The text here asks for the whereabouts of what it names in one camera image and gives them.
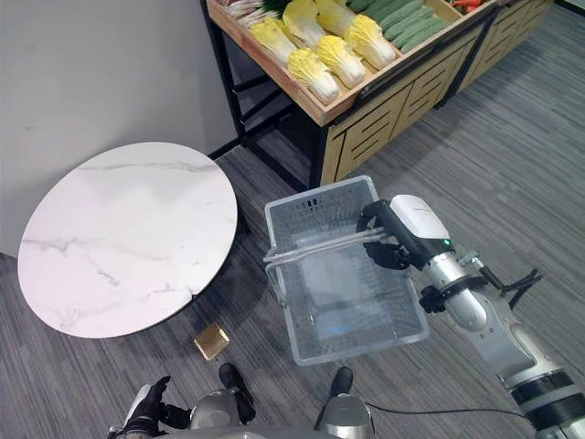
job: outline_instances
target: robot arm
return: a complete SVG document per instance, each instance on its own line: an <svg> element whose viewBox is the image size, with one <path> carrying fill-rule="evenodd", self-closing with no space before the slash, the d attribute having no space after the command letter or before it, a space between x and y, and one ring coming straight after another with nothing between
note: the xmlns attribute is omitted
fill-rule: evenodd
<svg viewBox="0 0 585 439"><path fill-rule="evenodd" d="M537 430L537 438L584 439L585 396L551 359L499 294L484 294L499 280L477 256L457 261L451 237L431 208L418 197L400 195L364 208L358 231L384 227L395 243L366 243L367 253L379 265L405 269L414 265L431 285L420 303L427 312L446 311L453 325L473 343L490 370L510 391ZM480 272L472 276L464 265ZM532 272L514 287L527 289L539 280Z"/></svg>

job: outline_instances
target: vegetable display shelf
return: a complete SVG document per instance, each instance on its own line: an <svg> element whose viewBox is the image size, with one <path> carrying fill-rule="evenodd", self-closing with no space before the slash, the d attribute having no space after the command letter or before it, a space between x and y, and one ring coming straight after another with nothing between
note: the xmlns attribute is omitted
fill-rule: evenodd
<svg viewBox="0 0 585 439"><path fill-rule="evenodd" d="M249 30L242 27L218 0L201 0L207 29L238 138L211 155L235 145L249 146L260 159L296 190L337 181L370 158L425 112L445 104L524 41L548 10L552 0L488 0L462 16L444 0L424 0L433 14L450 23L444 30L404 54L382 70L366 61L366 77L353 89L339 81L339 96L323 105L295 79ZM223 32L247 53L266 76L234 84ZM273 101L273 92L242 114L238 94L273 80L293 104L249 129L246 122ZM311 169L308 182L300 181L278 160L248 141L297 106L311 119L307 126Z"/></svg>

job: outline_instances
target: black cable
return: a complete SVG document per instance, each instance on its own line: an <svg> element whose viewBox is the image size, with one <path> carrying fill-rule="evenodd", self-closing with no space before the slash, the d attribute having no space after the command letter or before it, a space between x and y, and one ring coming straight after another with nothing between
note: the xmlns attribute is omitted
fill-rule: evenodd
<svg viewBox="0 0 585 439"><path fill-rule="evenodd" d="M514 309L514 307L520 301L520 299L522 298L522 296L524 295L524 293L526 291L528 291L528 288L530 288L530 287L529 286L525 286L524 288L520 288L518 291L516 291L516 294L514 294L514 297L512 297L512 299L510 299L510 302L508 302L508 305L510 306L510 309Z"/></svg>
<svg viewBox="0 0 585 439"><path fill-rule="evenodd" d="M524 276L522 279L517 280L513 284L506 285L505 286L506 291L516 290L516 289L520 288L521 286L523 286L523 284L534 280L537 276L537 273L538 273L538 269L537 268L533 269L528 275Z"/></svg>
<svg viewBox="0 0 585 439"><path fill-rule="evenodd" d="M518 282L515 282L511 285L508 285L504 291L507 293L508 291L512 291L512 290L519 290L520 288L524 288L525 286L530 287L532 285L534 285L536 282L540 281L542 279L542 276L535 276L535 277L530 277L530 278L525 278L522 279Z"/></svg>
<svg viewBox="0 0 585 439"><path fill-rule="evenodd" d="M487 265L480 268L479 273L481 273L484 276L484 278L487 279L487 281L495 287L495 289L500 291L505 290L504 283L500 281L500 278L497 277L495 273L492 272L490 267L488 267Z"/></svg>
<svg viewBox="0 0 585 439"><path fill-rule="evenodd" d="M495 412L495 413L501 413L501 414L510 414L513 416L517 416L518 418L526 419L526 416L522 413L510 412L508 410L502 410L502 409L454 409L454 410L433 410L433 411L425 411L425 412L405 412L402 410L385 409L383 407L377 406L376 404L372 404L371 402L366 402L366 405L369 405L373 409L380 410L381 412L393 413L393 414L446 414L446 413L469 413L469 412Z"/></svg>

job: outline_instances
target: leafy vegetable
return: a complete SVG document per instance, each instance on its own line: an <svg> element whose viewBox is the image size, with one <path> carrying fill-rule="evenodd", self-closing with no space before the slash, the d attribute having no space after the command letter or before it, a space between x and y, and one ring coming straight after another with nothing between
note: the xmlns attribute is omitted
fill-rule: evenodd
<svg viewBox="0 0 585 439"><path fill-rule="evenodd" d="M356 14L335 0L316 0L316 4L319 24L332 34L344 37L356 19Z"/></svg>
<svg viewBox="0 0 585 439"><path fill-rule="evenodd" d="M275 20L275 21L276 21L276 24L278 25L278 27L280 28L280 30L282 31L282 33L283 33L284 35L286 35L286 37L287 37L288 39L290 39L290 40L291 40L291 41L294 43L294 45L295 45L297 48L299 48L299 47L302 47L302 46L303 46L303 42L302 42L302 41L301 41L299 38L295 37L295 36L294 36L294 35L291 33L291 31L290 31L290 30L289 30L289 28L288 28L288 27L287 27L287 26L284 24L284 22L282 21L282 19L281 19L281 18L279 18L279 19L277 19L277 20Z"/></svg>
<svg viewBox="0 0 585 439"><path fill-rule="evenodd" d="M356 16L346 31L345 40L361 56L380 70L396 57L396 52L382 36L382 29L367 16Z"/></svg>
<svg viewBox="0 0 585 439"><path fill-rule="evenodd" d="M290 0L237 0L226 6L226 11L238 19L244 27L250 27L269 16L277 18L282 15L284 7Z"/></svg>
<svg viewBox="0 0 585 439"><path fill-rule="evenodd" d="M282 21L310 48L316 48L325 35L317 23L317 7L313 0L292 0L282 13Z"/></svg>
<svg viewBox="0 0 585 439"><path fill-rule="evenodd" d="M260 23L253 25L250 32L282 64L286 64L291 53L296 50L296 46L282 33L273 18L265 18Z"/></svg>
<svg viewBox="0 0 585 439"><path fill-rule="evenodd" d="M286 64L291 74L325 105L331 103L339 87L329 69L309 48L296 48L279 28L277 20L266 17L250 28L250 33L276 58Z"/></svg>
<svg viewBox="0 0 585 439"><path fill-rule="evenodd" d="M319 41L317 55L351 89L366 75L366 69L349 45L340 37L326 35Z"/></svg>
<svg viewBox="0 0 585 439"><path fill-rule="evenodd" d="M309 48L296 49L289 57L287 68L325 105L339 94L339 87L328 68Z"/></svg>
<svg viewBox="0 0 585 439"><path fill-rule="evenodd" d="M396 57L394 49L382 37L382 29L367 16L356 16L335 0L316 0L319 23L329 32L343 37L349 46L380 70Z"/></svg>

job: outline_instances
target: round marble table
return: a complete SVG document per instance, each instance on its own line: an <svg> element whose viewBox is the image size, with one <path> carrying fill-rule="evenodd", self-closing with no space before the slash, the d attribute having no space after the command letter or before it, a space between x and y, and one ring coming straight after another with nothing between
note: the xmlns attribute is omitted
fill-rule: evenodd
<svg viewBox="0 0 585 439"><path fill-rule="evenodd" d="M237 205L223 171L194 149L122 146L68 173L38 205L18 254L27 303L77 337L150 327L213 279Z"/></svg>

